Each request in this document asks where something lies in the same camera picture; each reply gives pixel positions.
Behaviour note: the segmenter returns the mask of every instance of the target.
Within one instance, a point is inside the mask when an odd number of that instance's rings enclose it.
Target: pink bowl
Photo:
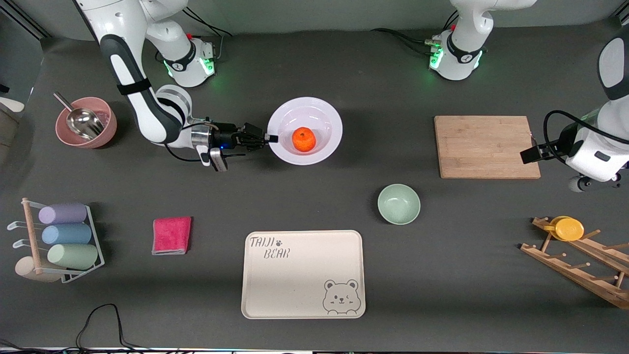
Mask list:
[[[111,138],[114,137],[116,129],[118,128],[118,123],[116,121],[116,115],[111,110],[107,102],[98,97],[85,97],[72,102],[72,106],[88,108],[94,111],[98,118],[101,119],[105,129],[97,137],[90,141],[86,141],[70,130],[70,127],[68,127],[66,122],[70,111],[64,108],[64,110],[59,113],[57,123],[55,124],[55,132],[61,142],[66,145],[80,147],[81,149],[95,149],[107,144]]]

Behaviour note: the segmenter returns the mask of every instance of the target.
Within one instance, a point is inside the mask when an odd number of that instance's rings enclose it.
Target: green cup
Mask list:
[[[97,258],[98,250],[93,244],[56,244],[48,250],[48,261],[66,268],[86,270]]]
[[[420,214],[420,198],[407,185],[386,186],[378,196],[378,211],[388,222],[406,225]]]

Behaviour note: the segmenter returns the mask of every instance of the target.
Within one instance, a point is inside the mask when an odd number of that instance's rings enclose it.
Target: green bowl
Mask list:
[[[386,186],[378,196],[378,211],[388,222],[406,225],[420,214],[420,198],[407,185]]]

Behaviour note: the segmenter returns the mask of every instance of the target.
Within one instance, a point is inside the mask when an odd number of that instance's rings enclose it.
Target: wooden cutting board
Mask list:
[[[435,117],[441,178],[534,180],[537,163],[523,164],[532,146],[526,117],[457,115]]]

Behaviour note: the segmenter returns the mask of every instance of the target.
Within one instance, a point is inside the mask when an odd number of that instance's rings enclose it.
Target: green indicator light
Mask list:
[[[203,71],[205,71],[207,75],[214,74],[214,66],[213,66],[212,60],[199,58],[199,62],[201,63],[201,66],[203,67]]]
[[[481,56],[482,56],[482,50],[480,53],[478,53],[478,59],[476,59],[476,64],[474,64],[475,69],[478,67],[478,63],[481,62]]]
[[[164,66],[166,66],[166,70],[168,70],[168,76],[172,77],[172,72],[170,72],[170,68],[168,67],[168,64],[166,64],[166,60],[164,60]]]
[[[430,61],[430,66],[433,69],[436,69],[439,67],[439,64],[441,64],[441,59],[443,58],[443,49],[439,48],[439,50],[437,51],[437,53],[433,54],[435,57],[437,57],[436,59],[432,59]]]

